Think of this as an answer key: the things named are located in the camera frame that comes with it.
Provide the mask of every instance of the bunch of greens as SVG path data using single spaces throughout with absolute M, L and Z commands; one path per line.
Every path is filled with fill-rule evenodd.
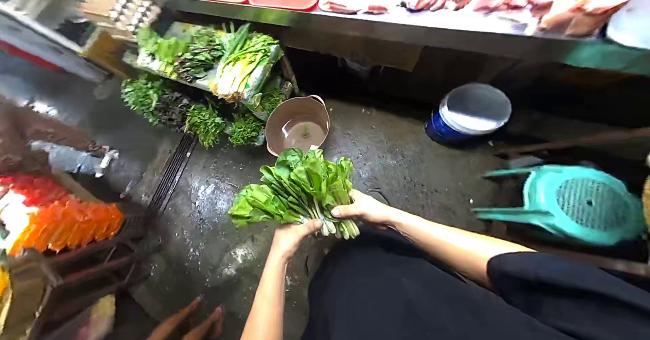
M 206 148 L 219 143 L 219 134 L 225 128 L 225 121 L 219 117 L 212 104 L 192 105 L 185 124 L 185 132 L 193 133 Z
M 197 27 L 192 43 L 174 65 L 178 78 L 188 83 L 204 78 L 215 67 L 225 49 L 219 33 L 213 28 Z
M 165 126 L 175 132 L 185 131 L 185 124 L 192 102 L 179 92 L 167 92 L 158 98 L 154 112 Z
M 337 205 L 350 204 L 352 161 L 341 157 L 337 163 L 323 160 L 322 150 L 303 156 L 301 150 L 284 151 L 275 166 L 262 166 L 262 184 L 245 186 L 237 193 L 228 211 L 236 227 L 276 220 L 301 223 L 321 219 L 321 233 L 334 233 L 345 239 L 359 235 L 352 220 L 338 220 L 330 211 Z
M 262 100 L 259 102 L 262 111 L 269 115 L 276 110 L 278 105 L 284 100 L 284 93 L 280 88 L 272 88 L 262 94 Z
M 271 54 L 271 47 L 278 41 L 261 33 L 249 33 L 249 24 L 239 27 L 230 24 L 230 33 L 225 38 L 225 51 L 216 70 L 211 89 L 214 95 L 229 102 L 241 98 L 246 89 L 248 77 L 257 66 L 265 64 Z
M 165 73 L 170 77 L 175 77 L 174 63 L 176 59 L 183 54 L 189 45 L 189 42 L 178 38 L 161 38 L 156 32 L 149 27 L 138 29 L 136 35 L 138 46 L 147 54 L 150 54 L 158 64 L 154 70 Z
M 166 81 L 152 76 L 123 81 L 122 99 L 151 124 L 163 124 L 175 131 L 184 129 L 191 105 L 188 97 L 173 91 Z
M 242 111 L 235 116 L 235 121 L 230 126 L 228 140 L 235 146 L 255 144 L 264 126 L 264 121 L 254 116 L 253 113 L 247 110 Z
M 158 99 L 166 92 L 162 80 L 142 76 L 136 80 L 122 81 L 122 99 L 126 105 L 153 125 L 160 123 L 158 113 L 154 110 Z

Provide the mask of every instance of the metal counter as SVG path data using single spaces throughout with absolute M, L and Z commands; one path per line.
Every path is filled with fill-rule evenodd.
M 464 10 L 409 12 L 405 8 L 395 8 L 388 14 L 346 15 L 206 0 L 156 1 L 172 10 L 222 18 L 650 75 L 650 51 L 597 37 L 569 38 L 535 32 L 533 25 L 507 20 L 497 14 Z

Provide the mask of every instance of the blue bucket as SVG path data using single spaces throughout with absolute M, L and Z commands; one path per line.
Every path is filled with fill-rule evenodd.
M 510 119 L 512 105 L 501 90 L 485 84 L 466 84 L 445 96 L 425 126 L 436 142 L 458 142 L 487 135 Z

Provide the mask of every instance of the brown plastic basin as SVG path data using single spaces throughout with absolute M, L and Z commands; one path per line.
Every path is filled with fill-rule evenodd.
M 319 148 L 329 134 L 329 113 L 318 95 L 294 97 L 276 108 L 266 122 L 266 148 L 274 156 L 287 148 L 304 153 Z

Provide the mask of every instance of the floor drain grate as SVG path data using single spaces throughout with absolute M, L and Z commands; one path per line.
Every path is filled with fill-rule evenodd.
M 190 159 L 192 151 L 194 151 L 196 141 L 196 137 L 189 133 L 185 133 L 181 138 L 181 142 L 179 142 L 172 158 L 165 167 L 165 173 L 162 175 L 163 178 L 160 180 L 155 193 L 153 193 L 149 207 L 147 207 L 149 217 L 157 217 L 167 206 L 178 179 L 181 178 L 187 161 Z

